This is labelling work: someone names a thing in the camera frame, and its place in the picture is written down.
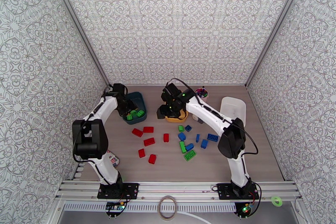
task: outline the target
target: small white object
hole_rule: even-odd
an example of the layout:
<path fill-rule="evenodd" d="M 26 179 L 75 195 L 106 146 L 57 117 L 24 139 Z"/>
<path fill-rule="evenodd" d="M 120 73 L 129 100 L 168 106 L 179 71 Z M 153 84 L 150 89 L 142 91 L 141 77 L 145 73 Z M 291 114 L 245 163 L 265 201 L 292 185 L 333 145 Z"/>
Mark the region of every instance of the small white object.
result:
<path fill-rule="evenodd" d="M 235 118 L 241 119 L 245 127 L 246 104 L 244 101 L 237 98 L 224 97 L 222 99 L 219 112 L 232 119 Z"/>

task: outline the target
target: wooden surface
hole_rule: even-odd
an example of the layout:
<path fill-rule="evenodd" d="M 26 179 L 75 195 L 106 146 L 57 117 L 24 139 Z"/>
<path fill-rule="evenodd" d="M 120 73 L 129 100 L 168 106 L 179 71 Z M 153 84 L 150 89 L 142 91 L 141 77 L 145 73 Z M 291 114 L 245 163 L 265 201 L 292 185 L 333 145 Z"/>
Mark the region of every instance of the wooden surface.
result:
<path fill-rule="evenodd" d="M 105 124 L 109 138 L 109 149 L 120 158 L 117 167 L 124 181 L 180 181 L 180 182 L 228 182 L 231 172 L 227 159 L 221 155 L 217 143 L 209 141 L 206 149 L 200 147 L 202 139 L 208 133 L 214 133 L 207 124 L 200 124 L 189 115 L 182 125 L 190 125 L 192 130 L 185 132 L 186 145 L 194 144 L 196 156 L 186 162 L 179 147 L 177 137 L 178 123 L 169 123 L 156 117 L 157 108 L 163 103 L 160 96 L 163 86 L 133 86 L 129 92 L 142 93 L 147 107 L 147 119 L 144 122 L 128 125 L 114 111 Z M 207 86 L 209 98 L 207 103 L 219 110 L 225 96 L 242 99 L 247 106 L 245 130 L 255 140 L 258 155 L 245 155 L 248 173 L 255 181 L 282 181 L 280 170 L 272 153 L 266 135 L 262 129 L 257 113 L 244 86 Z M 144 134 L 141 138 L 131 133 L 133 128 L 142 130 L 144 126 L 153 126 L 153 134 Z M 163 134 L 169 133 L 169 143 L 163 142 Z M 200 141 L 195 142 L 196 134 L 201 134 Z M 143 140 L 155 138 L 155 144 L 144 147 Z M 146 157 L 139 158 L 138 150 L 144 148 Z M 247 138 L 245 152 L 254 152 L 253 144 Z M 155 165 L 148 163 L 150 154 L 156 154 Z M 98 180 L 93 168 L 84 167 L 80 180 Z"/>

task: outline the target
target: red block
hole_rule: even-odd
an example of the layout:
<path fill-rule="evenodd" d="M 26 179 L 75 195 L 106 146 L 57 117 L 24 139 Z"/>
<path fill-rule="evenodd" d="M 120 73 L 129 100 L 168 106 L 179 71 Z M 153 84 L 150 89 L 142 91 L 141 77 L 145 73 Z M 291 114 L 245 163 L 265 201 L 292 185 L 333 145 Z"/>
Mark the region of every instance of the red block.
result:
<path fill-rule="evenodd" d="M 142 131 L 140 131 L 139 129 L 134 128 L 132 131 L 132 134 L 141 137 L 144 133 Z"/>
<path fill-rule="evenodd" d="M 143 158 L 143 157 L 146 156 L 146 154 L 144 153 L 144 149 L 140 149 L 140 150 L 138 150 L 138 152 L 139 152 L 139 157 L 140 158 Z"/>
<path fill-rule="evenodd" d="M 169 142 L 169 134 L 163 134 L 163 142 Z"/>
<path fill-rule="evenodd" d="M 156 161 L 156 155 L 151 154 L 150 158 L 148 159 L 148 162 L 151 164 L 155 164 Z"/>
<path fill-rule="evenodd" d="M 145 145 L 145 147 L 146 146 L 149 146 L 149 145 L 152 145 L 152 144 L 154 144 L 155 143 L 155 141 L 154 141 L 154 137 L 153 138 L 149 138 L 149 139 L 147 139 L 147 140 L 144 140 L 144 145 Z"/>
<path fill-rule="evenodd" d="M 144 133 L 154 133 L 154 127 L 152 126 L 144 126 Z"/>

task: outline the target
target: green block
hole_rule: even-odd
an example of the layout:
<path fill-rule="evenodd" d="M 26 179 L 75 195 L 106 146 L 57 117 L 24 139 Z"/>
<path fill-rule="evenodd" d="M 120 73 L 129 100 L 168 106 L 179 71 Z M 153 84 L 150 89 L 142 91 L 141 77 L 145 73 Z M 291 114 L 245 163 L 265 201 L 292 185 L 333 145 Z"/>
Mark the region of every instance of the green block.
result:
<path fill-rule="evenodd" d="M 139 110 L 136 115 L 140 118 L 140 117 L 142 117 L 144 115 L 144 111 L 143 110 Z"/>
<path fill-rule="evenodd" d="M 196 152 L 194 150 L 189 151 L 187 154 L 184 155 L 184 158 L 189 161 L 194 156 L 196 156 Z"/>
<path fill-rule="evenodd" d="M 134 117 L 134 118 L 138 117 L 136 113 L 137 113 L 137 111 L 134 111 L 134 110 L 131 111 L 131 115 L 132 115 L 132 117 Z"/>
<path fill-rule="evenodd" d="M 184 145 L 184 142 L 180 142 L 180 147 L 181 147 L 181 151 L 184 154 L 186 152 L 186 146 Z"/>

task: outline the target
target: patterned wall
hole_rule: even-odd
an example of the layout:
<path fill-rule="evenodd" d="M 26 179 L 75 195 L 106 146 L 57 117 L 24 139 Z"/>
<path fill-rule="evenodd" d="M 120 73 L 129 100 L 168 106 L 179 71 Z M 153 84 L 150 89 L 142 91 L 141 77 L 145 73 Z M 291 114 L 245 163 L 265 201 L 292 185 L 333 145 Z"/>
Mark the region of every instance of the patterned wall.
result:
<path fill-rule="evenodd" d="M 71 0 L 111 81 L 245 83 L 285 0 Z"/>
<path fill-rule="evenodd" d="M 44 223 L 104 83 L 60 0 L 0 0 L 0 223 Z"/>
<path fill-rule="evenodd" d="M 297 0 L 249 87 L 314 223 L 336 223 L 336 0 Z"/>

